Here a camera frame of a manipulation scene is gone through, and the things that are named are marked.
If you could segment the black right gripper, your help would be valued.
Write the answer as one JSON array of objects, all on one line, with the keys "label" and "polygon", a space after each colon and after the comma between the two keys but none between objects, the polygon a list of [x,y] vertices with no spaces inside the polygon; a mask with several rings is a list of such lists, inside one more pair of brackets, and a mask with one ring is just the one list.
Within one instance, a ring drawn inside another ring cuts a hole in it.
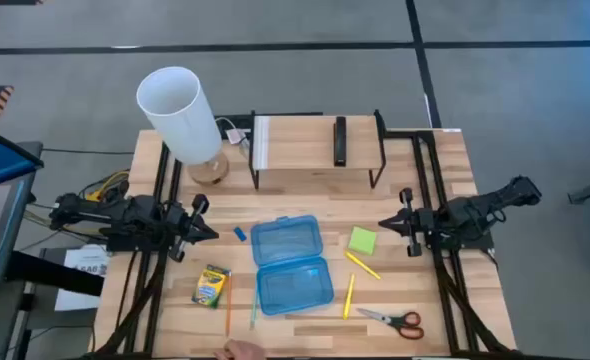
[{"label": "black right gripper", "polygon": [[409,237],[407,254],[409,257],[418,257],[422,254],[421,244],[417,240],[418,232],[432,231],[435,228],[433,211],[428,208],[412,208],[413,194],[411,188],[404,188],[400,192],[403,208],[395,215],[380,220],[378,225],[391,230],[401,237]]}]

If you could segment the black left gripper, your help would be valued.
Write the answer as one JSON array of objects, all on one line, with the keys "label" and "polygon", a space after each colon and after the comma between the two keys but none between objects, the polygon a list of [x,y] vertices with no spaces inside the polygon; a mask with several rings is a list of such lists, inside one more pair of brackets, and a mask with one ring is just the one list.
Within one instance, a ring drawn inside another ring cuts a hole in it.
[{"label": "black left gripper", "polygon": [[182,205],[177,202],[169,204],[166,222],[170,226],[172,246],[169,257],[175,262],[181,262],[185,256],[184,247],[187,243],[195,245],[202,241],[219,238],[218,232],[206,225],[202,214],[208,209],[209,201],[204,194],[197,194],[191,203],[193,213],[189,215]]}]

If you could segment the green sticky note pad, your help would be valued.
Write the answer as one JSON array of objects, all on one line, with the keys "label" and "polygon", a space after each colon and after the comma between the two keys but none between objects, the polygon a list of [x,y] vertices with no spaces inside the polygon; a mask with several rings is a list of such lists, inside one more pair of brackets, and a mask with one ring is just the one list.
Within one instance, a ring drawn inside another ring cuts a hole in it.
[{"label": "green sticky note pad", "polygon": [[354,226],[348,242],[348,249],[365,255],[372,255],[375,250],[377,233]]}]

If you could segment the yellow green crayon box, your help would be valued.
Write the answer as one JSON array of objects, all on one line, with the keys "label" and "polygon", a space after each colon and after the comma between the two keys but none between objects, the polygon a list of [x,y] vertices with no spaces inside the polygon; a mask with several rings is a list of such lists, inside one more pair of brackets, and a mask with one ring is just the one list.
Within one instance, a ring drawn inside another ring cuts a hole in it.
[{"label": "yellow green crayon box", "polygon": [[213,309],[217,308],[231,274],[230,269],[208,264],[198,278],[191,296],[192,302]]}]

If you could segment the yellow highlighter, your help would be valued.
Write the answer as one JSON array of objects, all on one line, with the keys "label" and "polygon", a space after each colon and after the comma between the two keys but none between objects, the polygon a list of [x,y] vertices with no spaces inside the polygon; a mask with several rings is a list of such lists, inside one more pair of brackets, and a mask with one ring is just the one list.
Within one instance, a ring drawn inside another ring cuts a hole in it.
[{"label": "yellow highlighter", "polygon": [[377,273],[376,271],[374,271],[371,267],[369,267],[367,264],[365,264],[362,260],[360,260],[357,256],[355,256],[354,254],[352,254],[349,251],[345,251],[344,255],[347,259],[349,259],[351,262],[353,262],[354,264],[356,264],[358,267],[360,267],[361,269],[363,269],[366,273],[368,273],[369,275],[373,276],[375,279],[377,280],[381,280],[381,275],[379,273]]},{"label": "yellow highlighter", "polygon": [[342,319],[343,320],[348,320],[349,316],[350,316],[355,280],[356,280],[355,274],[351,273],[350,277],[349,277],[349,283],[348,283],[344,306],[343,306],[343,311],[342,311]]}]

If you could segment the red-handled scissors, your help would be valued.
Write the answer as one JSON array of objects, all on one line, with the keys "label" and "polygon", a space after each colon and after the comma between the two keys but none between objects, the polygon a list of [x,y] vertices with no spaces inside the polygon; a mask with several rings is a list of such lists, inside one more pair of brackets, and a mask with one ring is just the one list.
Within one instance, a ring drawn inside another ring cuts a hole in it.
[{"label": "red-handled scissors", "polygon": [[358,308],[357,311],[362,315],[393,328],[405,339],[419,340],[424,337],[424,330],[421,327],[421,316],[415,311],[406,312],[399,316],[385,315],[364,308]]}]

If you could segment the orange pencil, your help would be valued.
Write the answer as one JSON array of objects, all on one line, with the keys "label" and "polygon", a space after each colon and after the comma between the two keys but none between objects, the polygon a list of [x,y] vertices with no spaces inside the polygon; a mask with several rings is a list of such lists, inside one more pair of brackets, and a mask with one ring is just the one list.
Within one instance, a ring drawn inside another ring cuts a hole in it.
[{"label": "orange pencil", "polygon": [[230,337],[231,333],[231,316],[232,316],[232,292],[233,292],[233,273],[229,271],[226,279],[226,317],[225,317],[225,336]]}]

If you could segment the blue plastic pencil case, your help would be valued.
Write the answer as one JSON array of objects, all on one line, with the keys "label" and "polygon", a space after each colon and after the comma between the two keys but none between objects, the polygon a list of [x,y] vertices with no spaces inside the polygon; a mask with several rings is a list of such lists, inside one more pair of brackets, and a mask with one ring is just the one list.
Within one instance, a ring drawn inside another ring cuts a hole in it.
[{"label": "blue plastic pencil case", "polygon": [[284,315],[334,300],[317,219],[280,217],[251,228],[252,255],[258,267],[257,294],[263,314]]}]

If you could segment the green pencil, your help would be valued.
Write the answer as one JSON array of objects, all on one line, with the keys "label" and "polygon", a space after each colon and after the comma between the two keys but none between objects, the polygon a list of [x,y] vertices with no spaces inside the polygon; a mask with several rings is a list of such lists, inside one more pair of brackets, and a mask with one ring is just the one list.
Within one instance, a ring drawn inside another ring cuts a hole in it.
[{"label": "green pencil", "polygon": [[255,292],[254,292],[254,298],[253,298],[252,310],[251,310],[251,316],[250,316],[250,322],[249,322],[249,330],[251,330],[251,331],[253,331],[256,327],[257,313],[258,313],[258,309],[260,306],[259,297],[260,297],[259,290],[256,288]]}]

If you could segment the black stapler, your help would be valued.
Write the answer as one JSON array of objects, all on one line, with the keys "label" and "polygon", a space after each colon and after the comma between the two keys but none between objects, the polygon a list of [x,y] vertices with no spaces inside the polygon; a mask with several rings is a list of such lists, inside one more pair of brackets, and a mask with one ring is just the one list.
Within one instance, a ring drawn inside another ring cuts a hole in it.
[{"label": "black stapler", "polygon": [[345,167],[347,162],[347,126],[344,116],[337,116],[333,126],[333,159],[335,167]]}]

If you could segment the white shade wooden base lamp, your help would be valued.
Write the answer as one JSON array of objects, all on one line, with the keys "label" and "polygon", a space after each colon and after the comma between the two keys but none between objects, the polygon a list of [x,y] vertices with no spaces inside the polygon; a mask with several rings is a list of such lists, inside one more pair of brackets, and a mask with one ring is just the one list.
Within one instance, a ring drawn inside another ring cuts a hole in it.
[{"label": "white shade wooden base lamp", "polygon": [[153,71],[140,82],[136,102],[196,183],[215,185],[226,177],[223,139],[193,71],[179,66]]}]

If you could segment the white printed paper sheet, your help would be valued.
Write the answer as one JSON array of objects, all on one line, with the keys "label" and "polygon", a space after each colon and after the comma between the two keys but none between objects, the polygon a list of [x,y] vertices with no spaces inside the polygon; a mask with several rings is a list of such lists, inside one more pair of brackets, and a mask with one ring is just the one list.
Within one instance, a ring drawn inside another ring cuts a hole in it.
[{"label": "white printed paper sheet", "polygon": [[[102,278],[106,276],[109,255],[103,245],[86,245],[80,249],[67,250],[63,265]],[[100,297],[60,289],[54,310],[57,312],[95,309]]]}]

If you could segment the wooden shelf riser black legs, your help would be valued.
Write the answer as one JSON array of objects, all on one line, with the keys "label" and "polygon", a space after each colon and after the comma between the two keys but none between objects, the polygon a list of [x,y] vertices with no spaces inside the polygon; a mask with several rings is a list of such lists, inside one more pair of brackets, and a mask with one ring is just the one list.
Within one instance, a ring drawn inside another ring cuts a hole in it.
[{"label": "wooden shelf riser black legs", "polygon": [[[335,167],[333,126],[346,118],[347,162]],[[379,111],[371,115],[255,115],[250,131],[248,167],[255,188],[268,170],[361,170],[374,188],[386,167],[386,126]]]}]

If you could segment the person's hand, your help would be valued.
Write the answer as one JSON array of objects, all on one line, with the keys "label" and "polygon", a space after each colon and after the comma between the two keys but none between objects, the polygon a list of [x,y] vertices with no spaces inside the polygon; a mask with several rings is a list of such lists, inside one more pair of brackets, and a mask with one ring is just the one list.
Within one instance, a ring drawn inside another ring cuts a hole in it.
[{"label": "person's hand", "polygon": [[217,360],[266,360],[265,350],[254,343],[229,339],[213,353]]}]

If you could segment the black stand beam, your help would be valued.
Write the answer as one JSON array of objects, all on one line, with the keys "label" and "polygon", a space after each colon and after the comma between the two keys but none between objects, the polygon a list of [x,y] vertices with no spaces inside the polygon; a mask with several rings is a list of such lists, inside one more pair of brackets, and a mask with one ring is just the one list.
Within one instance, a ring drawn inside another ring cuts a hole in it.
[{"label": "black stand beam", "polygon": [[6,281],[26,281],[85,295],[100,296],[104,278],[43,258],[13,251],[4,273]]}]

